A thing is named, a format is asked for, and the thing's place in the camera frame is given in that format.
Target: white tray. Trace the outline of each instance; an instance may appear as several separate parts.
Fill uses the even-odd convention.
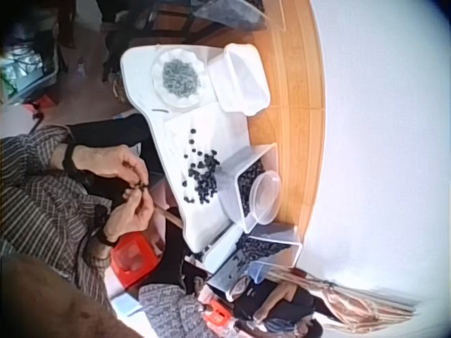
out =
[[[205,46],[136,47],[123,54],[121,68],[130,103],[144,115],[149,123],[163,169],[180,207],[180,214],[185,224],[185,240],[191,250],[199,252],[230,224],[230,220],[223,212],[217,196],[211,200],[210,204],[204,205],[187,204],[183,201],[186,191],[182,181],[187,168],[181,164],[184,160],[184,149],[181,148],[184,147],[186,133],[191,128],[199,132],[203,130],[202,140],[197,138],[199,144],[202,143],[203,147],[217,150],[218,159],[223,161],[234,152],[249,145],[249,132],[247,119],[243,114],[224,113],[221,110],[211,83],[207,84],[201,102],[192,108],[174,108],[166,105],[159,98],[152,84],[152,65],[161,53],[174,48],[194,52],[205,64],[222,53],[222,49]],[[166,110],[168,113],[154,111],[155,109]]]

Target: plaid shirt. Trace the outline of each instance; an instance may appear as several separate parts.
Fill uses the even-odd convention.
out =
[[[111,310],[104,284],[109,259],[85,251],[94,209],[111,202],[87,194],[64,172],[49,171],[54,149],[68,136],[63,127],[1,140],[0,255],[33,256]]]

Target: finger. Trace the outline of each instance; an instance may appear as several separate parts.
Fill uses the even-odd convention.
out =
[[[141,208],[137,213],[140,225],[147,228],[153,213],[154,213],[154,202],[149,194],[149,190],[144,189],[142,193]]]
[[[117,169],[117,176],[128,182],[131,187],[134,187],[140,182],[140,178],[136,172],[132,168],[126,168],[125,166],[120,166]]]
[[[124,191],[124,193],[122,194],[122,197],[123,197],[125,200],[128,200],[128,199],[130,198],[130,195],[132,194],[132,192],[133,192],[133,189],[126,189],[126,190]]]
[[[128,147],[123,148],[123,161],[135,171],[135,174],[139,177],[141,182],[145,185],[149,185],[149,173],[147,172],[146,164]]]
[[[141,204],[141,197],[142,197],[141,190],[139,189],[132,190],[132,193],[130,194],[130,197],[128,198],[127,203],[125,205],[129,212],[136,214],[136,211]]]

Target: plastic lid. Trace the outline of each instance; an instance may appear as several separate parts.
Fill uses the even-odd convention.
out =
[[[254,181],[249,195],[249,208],[259,224],[271,223],[280,208],[280,177],[269,170],[260,174]]]

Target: white bowl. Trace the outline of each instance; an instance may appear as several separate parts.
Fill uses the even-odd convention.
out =
[[[163,85],[164,64],[176,59],[183,63],[190,63],[199,79],[197,91],[188,97],[178,97],[175,94],[170,93]],[[152,67],[155,92],[158,93],[164,102],[178,108],[187,108],[198,104],[202,100],[206,90],[207,76],[205,65],[196,57],[196,54],[180,48],[171,49],[170,51],[162,53]]]

